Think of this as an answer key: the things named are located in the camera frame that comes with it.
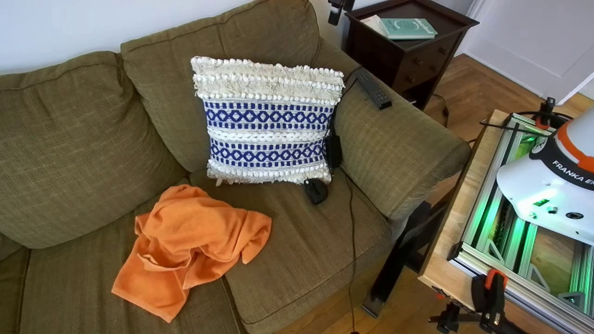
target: teal book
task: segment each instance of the teal book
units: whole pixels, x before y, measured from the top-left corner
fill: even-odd
[[[389,39],[432,39],[437,34],[424,18],[382,18],[381,23]]]

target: orange towel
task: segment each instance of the orange towel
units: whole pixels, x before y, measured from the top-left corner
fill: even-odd
[[[136,217],[138,239],[112,292],[170,323],[189,289],[250,262],[268,241],[270,217],[235,209],[189,185],[170,187]]]

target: remote control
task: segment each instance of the remote control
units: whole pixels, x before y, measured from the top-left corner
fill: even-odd
[[[375,103],[375,105],[377,105],[380,110],[388,108],[392,105],[392,101],[388,98],[388,96],[380,88],[380,85],[375,82],[375,80],[371,77],[371,74],[369,74],[366,69],[358,69],[357,73],[355,73],[355,77],[361,83],[363,89],[365,89],[373,103]]]

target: throw pillow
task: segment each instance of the throw pillow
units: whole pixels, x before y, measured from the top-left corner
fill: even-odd
[[[210,136],[208,176],[228,183],[330,182],[325,161],[342,72],[194,57]]]

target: book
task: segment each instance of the book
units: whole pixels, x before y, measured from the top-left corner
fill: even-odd
[[[381,28],[381,25],[383,23],[381,22],[381,19],[379,16],[373,15],[368,18],[364,18],[363,20],[361,20],[361,22],[365,23],[369,28],[372,28],[373,30],[375,30],[378,34],[380,34],[384,37],[388,37],[386,35],[386,32],[384,31],[384,29]]]
[[[380,23],[389,39],[432,39],[437,34],[424,18],[381,18]]]

